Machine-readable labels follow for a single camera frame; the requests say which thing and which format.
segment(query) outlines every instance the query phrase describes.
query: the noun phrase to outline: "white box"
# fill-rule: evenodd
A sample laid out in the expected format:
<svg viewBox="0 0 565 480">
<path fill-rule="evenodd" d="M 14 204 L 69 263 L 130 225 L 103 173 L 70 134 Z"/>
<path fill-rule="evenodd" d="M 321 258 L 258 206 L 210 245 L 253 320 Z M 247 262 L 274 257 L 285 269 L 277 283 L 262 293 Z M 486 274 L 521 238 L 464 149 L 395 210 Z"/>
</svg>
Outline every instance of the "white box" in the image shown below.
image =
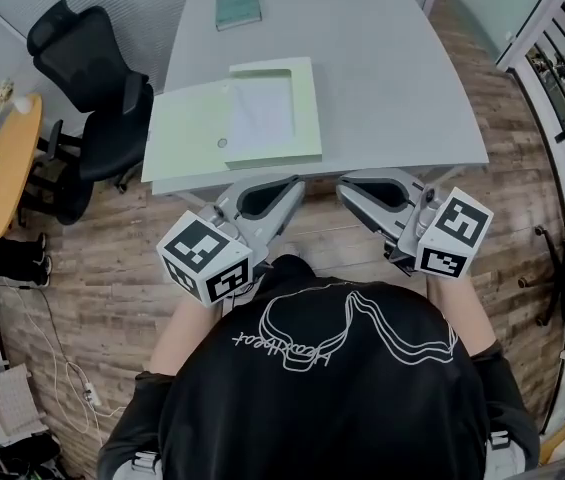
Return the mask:
<svg viewBox="0 0 565 480">
<path fill-rule="evenodd" d="M 441 277 L 465 274 L 493 220 L 493 212 L 454 188 L 418 242 L 415 269 Z"/>
<path fill-rule="evenodd" d="M 190 211 L 157 251 L 171 279 L 206 307 L 253 280 L 253 251 Z"/>
</svg>

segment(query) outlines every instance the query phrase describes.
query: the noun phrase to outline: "orange table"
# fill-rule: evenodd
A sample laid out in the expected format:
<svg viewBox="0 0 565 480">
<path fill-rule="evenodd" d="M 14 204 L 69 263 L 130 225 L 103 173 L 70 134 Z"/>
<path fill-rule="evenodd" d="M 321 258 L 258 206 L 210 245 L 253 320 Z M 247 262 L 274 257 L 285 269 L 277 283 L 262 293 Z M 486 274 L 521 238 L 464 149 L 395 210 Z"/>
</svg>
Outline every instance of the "orange table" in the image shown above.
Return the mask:
<svg viewBox="0 0 565 480">
<path fill-rule="evenodd" d="M 30 94 L 33 108 L 20 114 L 15 108 L 0 128 L 0 238 L 13 220 L 33 164 L 42 126 L 42 97 Z"/>
</svg>

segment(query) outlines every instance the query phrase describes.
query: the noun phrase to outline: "black shoe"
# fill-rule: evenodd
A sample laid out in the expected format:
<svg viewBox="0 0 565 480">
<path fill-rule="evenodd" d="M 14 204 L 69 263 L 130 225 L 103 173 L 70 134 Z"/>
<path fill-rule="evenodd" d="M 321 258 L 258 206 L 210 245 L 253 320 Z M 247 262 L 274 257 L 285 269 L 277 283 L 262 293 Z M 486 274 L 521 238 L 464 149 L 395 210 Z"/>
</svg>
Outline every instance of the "black shoe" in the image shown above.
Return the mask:
<svg viewBox="0 0 565 480">
<path fill-rule="evenodd" d="M 39 261 L 34 261 L 34 263 L 37 265 L 42 265 L 42 263 L 44 263 L 44 260 L 46 259 L 46 233 L 40 233 L 38 239 L 36 240 L 36 243 L 40 246 L 40 249 L 42 249 L 42 258 L 40 258 Z"/>
<path fill-rule="evenodd" d="M 38 285 L 40 288 L 48 288 L 51 284 L 51 272 L 53 272 L 53 262 L 49 256 L 44 257 L 44 275 L 42 276 L 42 282 Z"/>
</svg>

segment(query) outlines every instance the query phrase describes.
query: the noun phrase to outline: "paper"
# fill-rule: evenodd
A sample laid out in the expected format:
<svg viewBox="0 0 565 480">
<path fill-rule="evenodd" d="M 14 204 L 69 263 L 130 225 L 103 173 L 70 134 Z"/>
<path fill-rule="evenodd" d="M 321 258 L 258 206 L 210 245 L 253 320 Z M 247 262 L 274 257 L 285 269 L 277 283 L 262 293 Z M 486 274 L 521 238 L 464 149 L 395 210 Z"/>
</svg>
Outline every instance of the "paper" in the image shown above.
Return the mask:
<svg viewBox="0 0 565 480">
<path fill-rule="evenodd" d="M 289 76 L 231 81 L 231 125 L 225 155 L 234 160 L 258 156 L 293 141 L 293 94 Z"/>
<path fill-rule="evenodd" d="M 234 154 L 231 149 L 227 150 L 227 148 L 224 148 L 222 150 L 225 162 L 232 169 L 257 167 L 267 164 L 273 165 L 276 162 L 277 164 L 281 162 L 293 163 L 294 161 L 306 161 L 309 158 L 317 161 L 319 156 L 321 156 L 322 143 L 320 140 L 320 125 L 318 122 L 311 59 L 308 57 L 297 57 L 231 66 L 229 80 L 233 82 L 246 79 L 262 80 L 287 77 L 291 86 L 290 126 L 292 126 L 293 130 L 291 139 L 286 140 L 289 121 L 286 121 L 285 125 L 281 125 L 279 122 L 280 116 L 286 115 L 286 111 L 282 112 L 280 107 L 278 107 L 275 112 L 275 126 L 281 126 L 281 131 L 275 137 L 275 140 L 267 139 L 260 141 L 257 147 L 254 147 L 254 144 L 251 142 L 250 147 L 239 148 L 237 154 Z"/>
</svg>

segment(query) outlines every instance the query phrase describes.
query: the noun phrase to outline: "wooden floor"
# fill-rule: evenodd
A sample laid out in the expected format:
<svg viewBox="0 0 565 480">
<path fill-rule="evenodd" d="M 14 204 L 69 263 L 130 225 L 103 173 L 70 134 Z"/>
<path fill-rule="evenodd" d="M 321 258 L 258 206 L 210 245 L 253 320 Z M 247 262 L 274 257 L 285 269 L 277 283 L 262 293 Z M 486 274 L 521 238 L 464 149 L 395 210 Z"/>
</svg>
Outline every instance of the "wooden floor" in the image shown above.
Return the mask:
<svg viewBox="0 0 565 480">
<path fill-rule="evenodd" d="M 519 289 L 520 275 L 550 269 L 543 241 L 533 227 L 543 224 L 559 239 L 563 232 L 555 182 L 531 113 L 507 74 L 497 71 L 469 37 L 448 0 L 438 0 L 431 21 L 446 47 L 477 116 L 489 154 L 488 167 L 470 168 L 457 185 L 495 212 L 472 275 L 498 338 L 502 341 L 529 410 L 540 422 L 558 371 L 563 333 L 559 318 L 538 328 L 535 317 L 548 303 L 547 288 Z M 382 243 L 332 192 L 315 183 L 289 226 L 278 252 L 295 252 L 322 275 L 358 281 L 385 280 L 423 292 L 419 275 L 409 279 L 382 257 Z M 31 217 L 26 233 L 51 237 L 55 263 L 46 290 L 66 353 L 94 383 L 109 412 L 126 404 L 133 377 L 143 369 L 156 338 L 180 296 L 165 280 L 155 245 L 186 209 L 175 197 L 154 197 L 148 185 L 132 183 L 125 195 L 99 184 L 84 218 L 63 228 L 45 216 Z M 22 292 L 34 320 L 57 347 L 44 300 Z M 47 424 L 64 445 L 69 464 L 93 476 L 100 446 L 92 415 L 84 413 L 59 362 L 59 401 L 77 429 L 65 421 L 54 394 L 54 363 L 48 345 L 26 319 L 17 296 L 0 288 L 0 323 L 9 359 L 33 373 Z M 73 377 L 76 386 L 77 377 Z M 117 415 L 99 418 L 103 439 Z"/>
</svg>

